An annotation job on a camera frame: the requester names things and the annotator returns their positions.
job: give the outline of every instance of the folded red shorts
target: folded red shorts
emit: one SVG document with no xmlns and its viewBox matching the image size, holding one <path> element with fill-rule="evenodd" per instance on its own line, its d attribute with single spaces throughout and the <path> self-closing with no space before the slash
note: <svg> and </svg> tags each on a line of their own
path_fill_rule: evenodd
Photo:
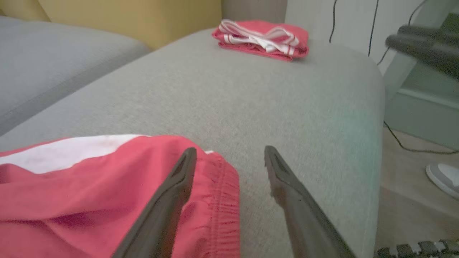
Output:
<svg viewBox="0 0 459 258">
<path fill-rule="evenodd" d="M 0 152 L 0 257 L 110 257 L 183 151 L 197 150 L 172 257 L 239 257 L 239 176 L 180 136 L 68 138 Z"/>
<path fill-rule="evenodd" d="M 309 52 L 308 32 L 289 24 L 224 19 L 212 36 L 219 40 L 218 45 L 222 48 L 288 62 L 305 57 Z"/>
</svg>

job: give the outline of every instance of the white sneaker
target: white sneaker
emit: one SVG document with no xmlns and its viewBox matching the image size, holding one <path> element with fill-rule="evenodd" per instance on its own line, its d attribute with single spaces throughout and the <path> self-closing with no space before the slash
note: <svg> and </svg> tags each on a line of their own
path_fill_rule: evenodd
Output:
<svg viewBox="0 0 459 258">
<path fill-rule="evenodd" d="M 432 163 L 425 171 L 443 192 L 459 199 L 459 169 L 442 163 Z"/>
</svg>

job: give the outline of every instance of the gray fabric upholstery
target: gray fabric upholstery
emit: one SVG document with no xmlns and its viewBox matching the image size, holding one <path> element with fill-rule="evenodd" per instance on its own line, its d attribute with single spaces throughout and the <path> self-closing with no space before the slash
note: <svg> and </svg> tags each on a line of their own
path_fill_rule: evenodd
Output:
<svg viewBox="0 0 459 258">
<path fill-rule="evenodd" d="M 0 16 L 0 135 L 148 52 L 121 35 Z"/>
<path fill-rule="evenodd" d="M 356 255 L 376 233 L 384 85 L 356 51 L 310 42 L 291 63 L 224 50 L 205 30 L 93 82 L 0 137 L 6 151 L 61 137 L 183 135 L 240 174 L 242 257 L 291 257 L 263 151 L 275 146 Z"/>
</svg>

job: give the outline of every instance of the white wall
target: white wall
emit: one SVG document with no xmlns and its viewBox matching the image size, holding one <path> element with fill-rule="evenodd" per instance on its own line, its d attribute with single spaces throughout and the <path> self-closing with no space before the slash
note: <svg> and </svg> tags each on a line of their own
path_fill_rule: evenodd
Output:
<svg viewBox="0 0 459 258">
<path fill-rule="evenodd" d="M 222 0 L 222 17 L 234 21 L 284 23 L 286 8 L 287 0 Z"/>
<path fill-rule="evenodd" d="M 458 1 L 458 3 L 456 4 L 456 6 L 453 8 L 453 10 L 451 12 L 459 13 L 459 1 Z"/>
<path fill-rule="evenodd" d="M 334 0 L 288 0 L 285 22 L 305 28 L 311 38 L 328 42 L 333 24 Z M 385 40 L 407 24 L 409 16 L 422 0 L 380 0 L 370 57 L 378 62 L 384 51 Z M 368 54 L 371 25 L 376 0 L 337 0 L 335 32 L 331 42 Z M 395 56 L 389 50 L 382 64 L 384 74 Z"/>
</svg>

